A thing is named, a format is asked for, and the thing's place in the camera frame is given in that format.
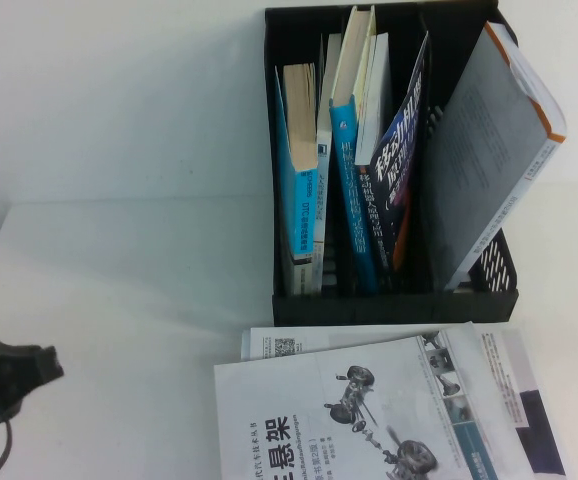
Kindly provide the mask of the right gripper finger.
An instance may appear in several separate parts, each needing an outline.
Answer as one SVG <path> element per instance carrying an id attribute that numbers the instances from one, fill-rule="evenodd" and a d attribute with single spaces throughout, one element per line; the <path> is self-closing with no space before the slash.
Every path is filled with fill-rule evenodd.
<path id="1" fill-rule="evenodd" d="M 54 346 L 22 345 L 17 346 L 17 349 L 20 356 L 17 395 L 20 398 L 64 376 L 64 369 Z"/>

